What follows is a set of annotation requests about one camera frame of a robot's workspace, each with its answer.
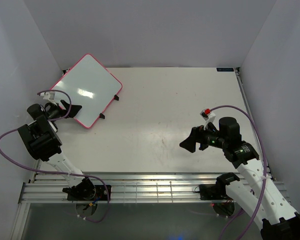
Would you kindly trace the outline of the pink framed whiteboard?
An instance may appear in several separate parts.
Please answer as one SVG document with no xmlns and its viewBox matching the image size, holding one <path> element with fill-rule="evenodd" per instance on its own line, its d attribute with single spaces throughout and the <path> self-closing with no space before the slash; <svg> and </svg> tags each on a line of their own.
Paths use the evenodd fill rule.
<svg viewBox="0 0 300 240">
<path fill-rule="evenodd" d="M 89 53 L 51 87 L 67 93 L 72 105 L 82 106 L 74 119 L 86 129 L 102 117 L 122 88 L 122 83 Z"/>
</svg>

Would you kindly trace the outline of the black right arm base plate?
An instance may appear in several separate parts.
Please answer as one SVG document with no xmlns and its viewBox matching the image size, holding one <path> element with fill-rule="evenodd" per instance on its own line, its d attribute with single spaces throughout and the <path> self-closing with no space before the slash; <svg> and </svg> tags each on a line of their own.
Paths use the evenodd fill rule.
<svg viewBox="0 0 300 240">
<path fill-rule="evenodd" d="M 215 213 L 224 218 L 230 218 L 235 212 L 234 200 L 220 193 L 214 184 L 200 184 L 194 188 L 194 193 L 199 194 L 201 201 L 211 200 Z"/>
</svg>

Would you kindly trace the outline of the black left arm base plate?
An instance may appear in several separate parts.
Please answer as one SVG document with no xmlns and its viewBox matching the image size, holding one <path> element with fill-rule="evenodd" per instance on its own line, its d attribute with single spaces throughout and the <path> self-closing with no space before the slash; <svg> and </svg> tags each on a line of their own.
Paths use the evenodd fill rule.
<svg viewBox="0 0 300 240">
<path fill-rule="evenodd" d="M 106 188 L 104 185 L 95 185 L 93 190 L 75 191 L 72 188 L 65 187 L 62 192 L 67 194 L 66 199 L 68 201 L 107 201 L 108 197 L 111 197 L 112 186 L 107 184 Z"/>
</svg>

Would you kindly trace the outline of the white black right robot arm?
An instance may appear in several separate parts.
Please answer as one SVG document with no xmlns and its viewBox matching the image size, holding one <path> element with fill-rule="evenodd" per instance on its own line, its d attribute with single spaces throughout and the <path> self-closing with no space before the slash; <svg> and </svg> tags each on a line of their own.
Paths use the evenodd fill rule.
<svg viewBox="0 0 300 240">
<path fill-rule="evenodd" d="M 263 164 L 254 147 L 242 140 L 240 126 L 234 118 L 223 118 L 219 128 L 212 123 L 191 129 L 179 146 L 194 153 L 208 147 L 221 149 L 225 158 L 248 183 L 245 187 L 233 172 L 217 177 L 215 185 L 200 185 L 205 198 L 231 198 L 252 218 L 264 240 L 300 240 L 300 213 L 286 201 L 271 177 L 263 173 Z"/>
</svg>

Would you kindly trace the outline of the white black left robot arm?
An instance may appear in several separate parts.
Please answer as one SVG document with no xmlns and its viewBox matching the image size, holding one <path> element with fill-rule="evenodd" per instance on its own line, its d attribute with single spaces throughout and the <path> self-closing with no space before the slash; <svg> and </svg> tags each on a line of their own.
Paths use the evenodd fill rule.
<svg viewBox="0 0 300 240">
<path fill-rule="evenodd" d="M 61 117 L 73 118 L 82 106 L 71 106 L 64 100 L 61 103 L 65 108 L 51 102 L 44 106 L 38 103 L 31 105 L 27 113 L 33 122 L 19 127 L 17 131 L 33 159 L 46 162 L 57 172 L 66 173 L 63 177 L 68 187 L 63 192 L 77 200 L 92 200 L 97 194 L 96 187 L 62 152 L 62 141 L 57 136 L 58 127 L 54 121 Z"/>
</svg>

